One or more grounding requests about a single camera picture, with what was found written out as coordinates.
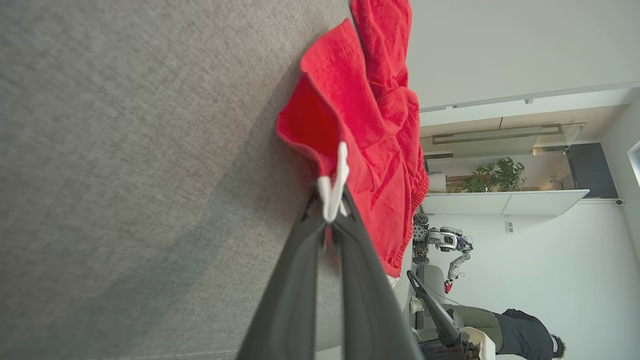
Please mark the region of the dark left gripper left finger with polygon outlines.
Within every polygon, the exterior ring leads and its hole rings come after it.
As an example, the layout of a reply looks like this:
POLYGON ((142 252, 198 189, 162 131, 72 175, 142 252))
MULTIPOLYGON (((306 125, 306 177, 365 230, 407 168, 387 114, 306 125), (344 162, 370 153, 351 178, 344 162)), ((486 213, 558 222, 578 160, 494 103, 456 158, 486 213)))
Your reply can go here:
POLYGON ((322 207, 310 193, 298 212, 237 360, 314 360, 322 207))

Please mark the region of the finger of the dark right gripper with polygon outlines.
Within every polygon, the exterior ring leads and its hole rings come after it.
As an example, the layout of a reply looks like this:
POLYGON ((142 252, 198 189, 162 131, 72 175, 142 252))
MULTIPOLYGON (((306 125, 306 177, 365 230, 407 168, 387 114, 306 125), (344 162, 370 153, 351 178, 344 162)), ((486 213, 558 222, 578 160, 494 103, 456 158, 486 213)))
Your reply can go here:
POLYGON ((413 287, 416 296, 423 301, 423 305, 428 310, 434 325, 438 330, 439 341, 445 347, 454 347, 461 339, 461 330, 453 315, 447 312, 434 297, 434 292, 420 280, 412 270, 406 272, 410 285, 413 287))

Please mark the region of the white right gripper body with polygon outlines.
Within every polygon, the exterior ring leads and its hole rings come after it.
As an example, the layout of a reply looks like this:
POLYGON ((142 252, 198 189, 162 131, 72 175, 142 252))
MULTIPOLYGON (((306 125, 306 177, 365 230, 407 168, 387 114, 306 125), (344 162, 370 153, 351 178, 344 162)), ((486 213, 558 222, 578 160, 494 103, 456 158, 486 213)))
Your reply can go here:
POLYGON ((473 326, 448 326, 447 360, 496 360, 496 346, 473 326))

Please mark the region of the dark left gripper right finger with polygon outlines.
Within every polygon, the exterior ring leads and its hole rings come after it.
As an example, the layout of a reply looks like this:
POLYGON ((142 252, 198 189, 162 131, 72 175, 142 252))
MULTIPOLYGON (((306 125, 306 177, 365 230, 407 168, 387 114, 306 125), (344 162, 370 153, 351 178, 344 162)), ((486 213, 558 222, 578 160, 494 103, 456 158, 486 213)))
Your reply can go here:
POLYGON ((331 224, 342 281, 343 360, 424 360, 377 251, 345 188, 339 213, 331 224))

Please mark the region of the red shorts white trim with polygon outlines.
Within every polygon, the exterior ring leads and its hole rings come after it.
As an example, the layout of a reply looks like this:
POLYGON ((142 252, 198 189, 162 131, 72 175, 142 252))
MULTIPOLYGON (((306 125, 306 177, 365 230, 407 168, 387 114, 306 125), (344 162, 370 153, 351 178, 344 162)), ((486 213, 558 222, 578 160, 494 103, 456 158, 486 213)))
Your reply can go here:
POLYGON ((345 143, 349 189, 387 281, 394 287, 429 178, 419 100, 406 64, 409 0, 352 0, 344 20, 302 55, 301 79, 276 123, 278 136, 317 165, 329 189, 345 143))

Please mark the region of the grey chair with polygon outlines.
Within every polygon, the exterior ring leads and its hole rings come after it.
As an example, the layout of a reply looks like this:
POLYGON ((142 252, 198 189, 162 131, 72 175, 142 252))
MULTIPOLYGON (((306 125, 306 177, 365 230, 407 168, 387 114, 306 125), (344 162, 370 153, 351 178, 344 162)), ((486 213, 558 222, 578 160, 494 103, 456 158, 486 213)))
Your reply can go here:
MULTIPOLYGON (((437 265, 425 264, 416 267, 415 270, 418 278, 430 288, 432 296, 441 304, 448 304, 450 301, 445 299, 445 275, 441 267, 437 265)), ((425 311, 416 312, 411 318, 412 324, 417 330, 431 330, 435 328, 434 321, 428 312, 425 311)))

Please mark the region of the person in black shirt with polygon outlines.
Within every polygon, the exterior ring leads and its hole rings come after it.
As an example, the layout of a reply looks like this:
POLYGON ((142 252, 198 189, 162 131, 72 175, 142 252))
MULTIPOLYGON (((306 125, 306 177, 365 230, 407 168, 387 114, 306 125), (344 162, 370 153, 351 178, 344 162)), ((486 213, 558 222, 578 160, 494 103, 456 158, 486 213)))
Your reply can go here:
POLYGON ((464 326, 485 333, 494 342, 496 355, 515 355, 525 360, 562 359, 566 354, 563 340, 550 333, 546 326, 521 310, 507 309, 496 313, 462 305, 442 305, 457 313, 464 326))

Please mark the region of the white grey background robot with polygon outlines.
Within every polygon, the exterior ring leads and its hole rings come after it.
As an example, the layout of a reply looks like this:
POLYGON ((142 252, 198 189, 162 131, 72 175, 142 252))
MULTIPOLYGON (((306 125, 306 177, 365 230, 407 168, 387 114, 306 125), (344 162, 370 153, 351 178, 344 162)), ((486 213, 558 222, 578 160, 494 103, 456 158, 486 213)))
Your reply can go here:
POLYGON ((430 227, 427 214, 416 213, 413 215, 412 260, 416 265, 427 265, 430 246, 444 253, 458 252, 461 255, 449 264, 444 292, 450 294, 454 281, 460 276, 459 268, 464 262, 471 259, 473 240, 464 235, 459 228, 430 227))

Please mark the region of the white cabinet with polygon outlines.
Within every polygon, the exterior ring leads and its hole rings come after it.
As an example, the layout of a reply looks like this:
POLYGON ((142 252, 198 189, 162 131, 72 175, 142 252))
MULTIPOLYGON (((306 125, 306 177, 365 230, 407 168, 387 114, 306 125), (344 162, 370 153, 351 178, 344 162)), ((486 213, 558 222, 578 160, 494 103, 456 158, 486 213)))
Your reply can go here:
POLYGON ((558 216, 589 193, 589 189, 431 193, 422 209, 430 215, 558 216))

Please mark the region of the green potted plant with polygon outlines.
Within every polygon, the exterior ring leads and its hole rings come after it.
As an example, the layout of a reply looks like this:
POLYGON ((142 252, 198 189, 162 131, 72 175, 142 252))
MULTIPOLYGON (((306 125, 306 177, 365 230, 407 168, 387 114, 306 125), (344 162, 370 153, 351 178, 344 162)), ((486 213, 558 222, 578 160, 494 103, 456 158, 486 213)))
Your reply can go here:
POLYGON ((526 178, 525 166, 510 157, 478 166, 460 182, 460 189, 468 193, 520 191, 526 178))

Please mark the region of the glass partition panel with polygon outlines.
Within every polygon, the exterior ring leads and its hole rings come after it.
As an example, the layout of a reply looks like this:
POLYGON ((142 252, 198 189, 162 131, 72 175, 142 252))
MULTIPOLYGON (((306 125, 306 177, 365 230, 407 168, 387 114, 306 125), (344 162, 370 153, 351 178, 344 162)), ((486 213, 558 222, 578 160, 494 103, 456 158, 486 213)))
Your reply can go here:
POLYGON ((585 123, 541 124, 423 137, 425 155, 451 158, 496 158, 539 155, 570 148, 585 123))

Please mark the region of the dark grey door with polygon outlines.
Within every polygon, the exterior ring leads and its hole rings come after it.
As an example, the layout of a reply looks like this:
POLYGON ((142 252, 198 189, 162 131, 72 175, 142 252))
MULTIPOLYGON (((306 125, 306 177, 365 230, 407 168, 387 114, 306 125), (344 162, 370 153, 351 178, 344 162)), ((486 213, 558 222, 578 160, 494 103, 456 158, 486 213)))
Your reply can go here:
POLYGON ((572 145, 566 155, 574 186, 576 189, 589 191, 585 198, 618 198, 617 188, 600 143, 572 145))

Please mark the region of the red and white striped garment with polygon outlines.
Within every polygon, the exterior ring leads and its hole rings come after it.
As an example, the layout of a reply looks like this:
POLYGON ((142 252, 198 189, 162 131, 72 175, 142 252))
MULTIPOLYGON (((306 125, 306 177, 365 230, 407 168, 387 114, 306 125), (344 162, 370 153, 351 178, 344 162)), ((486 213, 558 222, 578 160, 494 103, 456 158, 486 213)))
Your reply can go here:
POLYGON ((237 360, 314 162, 275 126, 353 0, 0 0, 0 360, 237 360))

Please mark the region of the window with grey blinds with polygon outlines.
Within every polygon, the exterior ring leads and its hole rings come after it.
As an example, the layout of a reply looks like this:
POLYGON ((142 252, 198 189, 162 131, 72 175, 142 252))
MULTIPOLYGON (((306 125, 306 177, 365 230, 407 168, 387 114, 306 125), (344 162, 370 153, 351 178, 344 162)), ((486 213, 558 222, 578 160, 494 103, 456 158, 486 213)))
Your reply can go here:
POLYGON ((627 151, 627 157, 637 180, 638 187, 640 187, 640 141, 627 151))

